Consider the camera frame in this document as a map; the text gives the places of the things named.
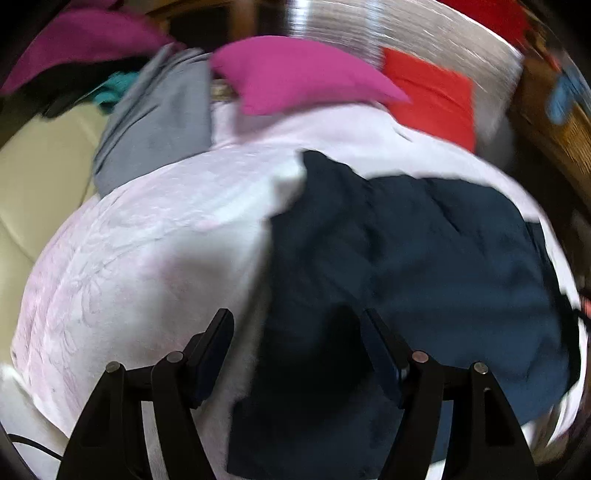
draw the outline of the metal screw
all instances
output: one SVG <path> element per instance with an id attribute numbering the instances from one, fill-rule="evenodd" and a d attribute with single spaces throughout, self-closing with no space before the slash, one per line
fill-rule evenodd
<path id="1" fill-rule="evenodd" d="M 488 373 L 488 367 L 486 366 L 486 364 L 483 364 L 482 362 L 476 362 L 474 364 L 474 370 L 476 370 L 478 373 L 482 375 Z"/>
<path id="2" fill-rule="evenodd" d="M 413 360 L 419 364 L 424 364 L 429 360 L 429 356 L 421 350 L 415 350 L 413 352 Z"/>
<path id="3" fill-rule="evenodd" d="M 109 362 L 107 364 L 107 366 L 105 367 L 105 371 L 108 374 L 112 374 L 112 373 L 115 373 L 119 369 L 120 366 L 121 366 L 121 364 L 119 362 Z"/>
<path id="4" fill-rule="evenodd" d="M 182 352 L 170 352 L 167 356 L 166 356 L 166 360 L 172 364 L 177 364 L 179 363 L 181 360 L 183 359 L 183 353 Z"/>

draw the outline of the wooden furniture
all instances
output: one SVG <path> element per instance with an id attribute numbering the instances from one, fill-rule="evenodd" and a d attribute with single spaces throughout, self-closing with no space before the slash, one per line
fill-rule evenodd
<path id="1" fill-rule="evenodd" d="M 148 12 L 162 30 L 169 32 L 171 22 L 184 14 L 215 7 L 228 9 L 228 41 L 260 34 L 262 9 L 283 10 L 281 0 L 158 0 L 158 7 Z"/>

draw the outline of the navy blue fabric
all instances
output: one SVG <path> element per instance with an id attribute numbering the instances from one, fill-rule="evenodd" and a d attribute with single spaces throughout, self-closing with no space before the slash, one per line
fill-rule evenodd
<path id="1" fill-rule="evenodd" d="M 490 187 L 365 180 L 305 152 L 306 188 L 271 221 L 272 303 L 228 472 L 256 480 L 377 478 L 402 411 L 381 391 L 357 315 L 375 308 L 445 365 L 489 365 L 523 424 L 578 372 L 576 321 L 539 225 Z M 433 460 L 447 450 L 446 403 Z"/>

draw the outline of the light pink blanket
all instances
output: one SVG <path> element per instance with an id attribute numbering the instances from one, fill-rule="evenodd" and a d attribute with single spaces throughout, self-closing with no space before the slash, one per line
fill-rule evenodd
<path id="1" fill-rule="evenodd" d="M 224 470 L 230 409 L 248 390 L 265 314 L 267 219 L 288 208 L 302 185 L 301 148 L 320 150 L 364 177 L 459 177 L 497 188 L 524 218 L 541 222 L 560 287 L 577 305 L 566 259 L 539 206 L 460 147 L 401 127 L 369 105 L 246 118 L 229 104 L 215 110 L 214 120 L 213 151 L 129 182 L 100 202 L 91 199 L 33 269 L 13 359 L 37 408 L 65 434 L 108 361 L 153 364 L 228 307 L 235 340 L 212 398 L 194 418 L 216 476 L 230 478 Z M 582 325 L 579 331 L 584 378 L 587 336 Z M 579 381 L 555 407 L 554 437 L 572 424 L 582 388 Z M 540 427 L 524 426 L 528 440 Z M 154 478 L 165 478 L 153 425 L 147 439 Z M 429 478 L 440 475 L 438 463 Z"/>

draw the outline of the cream cushion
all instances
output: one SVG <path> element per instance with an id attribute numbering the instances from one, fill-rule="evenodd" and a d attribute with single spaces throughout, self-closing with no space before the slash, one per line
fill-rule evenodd
<path id="1" fill-rule="evenodd" d="M 91 104 L 36 116 L 0 150 L 0 361 L 37 257 L 60 225 L 94 194 L 92 157 L 107 117 Z"/>

